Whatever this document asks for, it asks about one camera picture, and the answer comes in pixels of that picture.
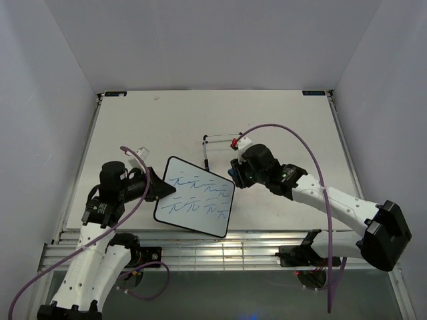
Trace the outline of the small black-framed whiteboard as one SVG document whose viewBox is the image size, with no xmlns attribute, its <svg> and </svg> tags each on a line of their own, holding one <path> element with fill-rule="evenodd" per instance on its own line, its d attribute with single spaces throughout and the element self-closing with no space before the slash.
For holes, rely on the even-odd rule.
<svg viewBox="0 0 427 320">
<path fill-rule="evenodd" d="M 167 160 L 163 181 L 175 192 L 156 203 L 153 218 L 157 222 L 218 238 L 226 236 L 233 181 L 176 156 Z"/>
</svg>

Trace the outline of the blue bone-shaped eraser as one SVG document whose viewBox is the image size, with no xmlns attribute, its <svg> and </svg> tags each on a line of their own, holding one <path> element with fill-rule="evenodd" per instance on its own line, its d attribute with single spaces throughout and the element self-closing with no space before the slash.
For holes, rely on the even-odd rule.
<svg viewBox="0 0 427 320">
<path fill-rule="evenodd" d="M 234 180 L 235 179 L 235 172 L 233 168 L 228 169 L 228 175 Z"/>
</svg>

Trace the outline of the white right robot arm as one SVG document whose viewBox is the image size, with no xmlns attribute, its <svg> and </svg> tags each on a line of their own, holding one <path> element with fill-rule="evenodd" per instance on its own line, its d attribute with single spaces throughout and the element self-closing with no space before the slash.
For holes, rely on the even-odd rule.
<svg viewBox="0 0 427 320">
<path fill-rule="evenodd" d="M 398 204 L 386 201 L 380 205 L 332 187 L 324 189 L 306 170 L 280 164 L 263 144 L 240 140 L 231 147 L 238 156 L 231 160 L 228 173 L 237 187 L 244 189 L 258 183 L 274 195 L 321 212 L 330 208 L 332 217 L 350 228 L 335 233 L 331 243 L 326 230 L 309 231 L 300 245 L 277 254 L 282 266 L 317 267 L 327 261 L 328 250 L 332 249 L 335 267 L 351 257 L 364 259 L 381 271 L 394 269 L 412 238 Z"/>
</svg>

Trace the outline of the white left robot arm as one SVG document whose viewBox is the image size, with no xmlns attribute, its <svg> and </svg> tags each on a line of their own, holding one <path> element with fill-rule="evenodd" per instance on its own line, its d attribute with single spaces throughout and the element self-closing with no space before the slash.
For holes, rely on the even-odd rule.
<svg viewBox="0 0 427 320">
<path fill-rule="evenodd" d="M 125 204 L 155 202 L 175 193 L 152 167 L 127 170 L 120 161 L 102 165 L 99 184 L 87 196 L 76 253 L 51 302 L 41 305 L 38 319 L 101 319 L 105 300 L 122 271 L 126 277 L 146 267 L 163 267 L 152 258 L 156 249 L 145 249 L 138 236 L 118 233 Z"/>
</svg>

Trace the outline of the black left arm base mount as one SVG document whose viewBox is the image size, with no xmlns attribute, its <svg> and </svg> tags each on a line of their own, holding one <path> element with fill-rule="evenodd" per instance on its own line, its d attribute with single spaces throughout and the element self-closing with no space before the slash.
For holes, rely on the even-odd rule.
<svg viewBox="0 0 427 320">
<path fill-rule="evenodd" d="M 142 246 L 139 237 L 131 233 L 115 234 L 109 242 L 109 246 L 121 245 L 130 250 L 131 258 L 126 268 L 137 267 L 144 263 L 161 261 L 162 248 L 154 246 Z"/>
</svg>

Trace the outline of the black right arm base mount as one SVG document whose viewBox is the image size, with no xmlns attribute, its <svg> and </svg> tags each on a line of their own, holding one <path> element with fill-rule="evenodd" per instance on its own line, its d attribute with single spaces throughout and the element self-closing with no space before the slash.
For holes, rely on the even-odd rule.
<svg viewBox="0 0 427 320">
<path fill-rule="evenodd" d="M 299 245 L 294 247 L 280 246 L 275 256 L 279 258 L 282 267 L 325 267 L 328 257 L 321 257 L 314 251 L 312 245 L 321 233 L 320 229 L 309 231 Z"/>
</svg>

